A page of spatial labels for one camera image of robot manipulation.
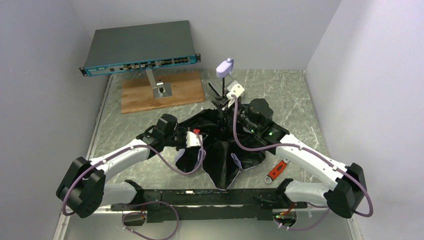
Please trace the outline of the lilac folding umbrella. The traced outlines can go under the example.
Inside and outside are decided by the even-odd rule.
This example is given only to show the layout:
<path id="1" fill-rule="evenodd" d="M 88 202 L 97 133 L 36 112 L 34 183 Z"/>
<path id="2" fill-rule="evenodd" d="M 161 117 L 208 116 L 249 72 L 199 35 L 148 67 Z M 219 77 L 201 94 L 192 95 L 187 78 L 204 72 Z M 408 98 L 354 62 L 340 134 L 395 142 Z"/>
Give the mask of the lilac folding umbrella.
<path id="1" fill-rule="evenodd" d="M 249 103 L 255 122 L 255 131 L 233 130 L 219 123 L 217 105 L 205 109 L 184 120 L 180 126 L 187 131 L 198 130 L 202 135 L 202 146 L 183 147 L 178 150 L 175 164 L 185 174 L 202 168 L 219 190 L 226 190 L 241 171 L 261 164 L 266 152 L 276 154 L 275 145 L 290 133 L 275 123 L 273 110 L 264 98 L 255 98 Z"/>

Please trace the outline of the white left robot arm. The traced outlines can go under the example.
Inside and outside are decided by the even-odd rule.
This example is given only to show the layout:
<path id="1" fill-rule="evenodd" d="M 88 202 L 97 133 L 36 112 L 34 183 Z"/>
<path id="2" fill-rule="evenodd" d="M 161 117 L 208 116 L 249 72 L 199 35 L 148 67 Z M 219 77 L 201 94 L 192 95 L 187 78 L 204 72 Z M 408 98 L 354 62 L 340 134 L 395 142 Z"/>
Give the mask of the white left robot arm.
<path id="1" fill-rule="evenodd" d="M 163 114 L 155 125 L 126 145 L 103 156 L 76 158 L 56 190 L 57 198 L 62 201 L 62 214 L 86 218 L 105 205 L 143 203 L 145 190 L 133 180 L 111 184 L 108 181 L 127 168 L 154 156 L 169 165 L 161 152 L 165 147 L 186 147 L 187 135 L 188 130 L 180 126 L 175 116 Z"/>

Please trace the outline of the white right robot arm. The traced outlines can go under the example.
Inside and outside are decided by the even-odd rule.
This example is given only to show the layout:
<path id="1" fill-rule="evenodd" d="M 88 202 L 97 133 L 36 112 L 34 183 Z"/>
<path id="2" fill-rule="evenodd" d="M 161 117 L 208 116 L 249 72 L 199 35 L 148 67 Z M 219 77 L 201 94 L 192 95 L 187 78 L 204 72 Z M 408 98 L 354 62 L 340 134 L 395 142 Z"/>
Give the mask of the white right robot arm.
<path id="1" fill-rule="evenodd" d="M 284 200 L 320 204 L 346 219 L 354 214 L 367 218 L 373 215 L 363 168 L 336 161 L 300 141 L 273 121 L 274 112 L 264 98 L 243 104 L 232 94 L 212 103 L 238 149 L 244 153 L 269 152 L 300 165 L 320 180 L 285 179 L 276 189 Z"/>

